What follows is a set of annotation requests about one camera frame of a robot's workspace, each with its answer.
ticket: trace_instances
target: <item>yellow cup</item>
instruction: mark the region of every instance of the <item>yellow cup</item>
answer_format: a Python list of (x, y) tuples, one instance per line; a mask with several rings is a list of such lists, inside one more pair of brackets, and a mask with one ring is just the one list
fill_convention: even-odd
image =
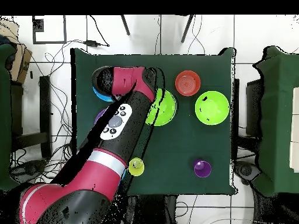
[(142, 175), (144, 171), (144, 164), (143, 161), (140, 158), (133, 158), (128, 163), (128, 171), (133, 176), (139, 176)]

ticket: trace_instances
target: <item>white tile floor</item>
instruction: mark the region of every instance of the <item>white tile floor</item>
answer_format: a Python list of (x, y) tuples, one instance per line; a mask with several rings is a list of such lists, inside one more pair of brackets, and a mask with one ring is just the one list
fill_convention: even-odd
[[(155, 43), (159, 33), (158, 15), (125, 15), (131, 35), (126, 35), (120, 16), (94, 16), (100, 31), (110, 47), (87, 48), (83, 44), (71, 43), (63, 49), (64, 59), (60, 52), (56, 58), (54, 68), (61, 65), (56, 71), (51, 82), (62, 89), (68, 96), (66, 112), (71, 123), (71, 66), (69, 49), (78, 47), (87, 50), (91, 54), (154, 54)], [(25, 43), (33, 51), (33, 57), (43, 74), (51, 71), (53, 66), (52, 58), (45, 53), (55, 55), (62, 47), (62, 44), (33, 45), (32, 40), (32, 17), (31, 16), (8, 16), (19, 24), (19, 41)], [(62, 16), (42, 16), (44, 19), (44, 33), (37, 35), (37, 41), (63, 40)], [(236, 74), (240, 79), (239, 94), (239, 125), (246, 127), (246, 83), (259, 79), (260, 76), (253, 63), (261, 60), (263, 49), (266, 46), (280, 46), (284, 51), (290, 53), (299, 47), (299, 21), (297, 15), (197, 15), (193, 33), (199, 32), (202, 18), (202, 25), (198, 39), (190, 47), (189, 54), (207, 55), (218, 54), (225, 47), (235, 47)], [(66, 16), (67, 40), (96, 40), (103, 43), (95, 23), (89, 16)], [(180, 42), (188, 17), (163, 15), (162, 16), (162, 54), (187, 54), (190, 43), (193, 41), (192, 26), (190, 26), (185, 42)], [(156, 53), (159, 54), (159, 38), (157, 41)], [(39, 131), (39, 90), (38, 81), (41, 73), (33, 59), (29, 71), (33, 72), (33, 79), (27, 76), (25, 93), (23, 95), (23, 130), (24, 134)], [(65, 104), (66, 98), (58, 92)], [(63, 105), (58, 101), (52, 91), (53, 103), (63, 110)], [(55, 138), (60, 128), (61, 116), (59, 111), (52, 106), (52, 135)], [(53, 150), (64, 144), (65, 139), (70, 137), (65, 130), (59, 133), (57, 141), (53, 143)], [(244, 150), (239, 155), (248, 155)], [(56, 154), (60, 159), (61, 152)], [(27, 149), (24, 160), (40, 158), (39, 146)], [(194, 204), (195, 195), (180, 195), (176, 214), (184, 216), (176, 218), (178, 224), (251, 224), (253, 218), (253, 197), (249, 186), (244, 186), (240, 179), (234, 176), (234, 186), (238, 193), (233, 196), (227, 195), (198, 195)]]

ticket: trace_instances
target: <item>dark green tabletop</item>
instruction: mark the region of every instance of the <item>dark green tabletop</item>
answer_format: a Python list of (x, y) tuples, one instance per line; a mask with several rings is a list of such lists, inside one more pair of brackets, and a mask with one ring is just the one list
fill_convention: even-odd
[[(101, 109), (109, 105), (93, 92), (91, 75), (102, 66), (158, 67), (165, 74), (166, 90), (178, 101), (175, 118), (167, 125), (154, 127), (143, 161), (145, 170), (135, 177), (128, 191), (133, 194), (234, 194), (230, 186), (230, 118), (215, 126), (202, 124), (194, 106), (204, 92), (216, 90), (231, 101), (232, 48), (221, 55), (90, 55), (75, 49), (77, 147), (86, 138)], [(176, 76), (192, 70), (201, 79), (200, 90), (190, 97), (175, 89)], [(158, 85), (162, 85), (161, 75)], [(207, 178), (194, 174), (193, 162), (211, 164)]]
[(0, 45), (0, 190), (11, 190), (19, 185), (8, 172), (12, 151), (12, 110), (11, 77), (5, 62), (14, 53), (16, 49), (12, 45)]
[(299, 87), (299, 55), (266, 47), (256, 64), (265, 86), (260, 102), (262, 141), (259, 168), (253, 185), (265, 196), (299, 193), (299, 173), (290, 168), (293, 89)]

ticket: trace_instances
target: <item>power adapter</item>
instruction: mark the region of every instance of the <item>power adapter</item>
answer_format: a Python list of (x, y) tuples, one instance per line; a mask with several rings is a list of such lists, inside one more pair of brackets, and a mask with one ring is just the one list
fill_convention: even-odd
[(103, 45), (103, 44), (97, 43), (95, 40), (87, 40), (87, 41), (84, 41), (83, 44), (86, 44), (89, 47), (98, 47), (98, 46), (109, 47), (109, 45)]

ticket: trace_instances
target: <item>red bowl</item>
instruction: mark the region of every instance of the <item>red bowl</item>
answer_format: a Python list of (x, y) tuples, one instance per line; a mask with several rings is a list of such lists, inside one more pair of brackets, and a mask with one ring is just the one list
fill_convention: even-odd
[(200, 88), (200, 78), (194, 71), (183, 71), (175, 79), (175, 88), (181, 95), (195, 95)]

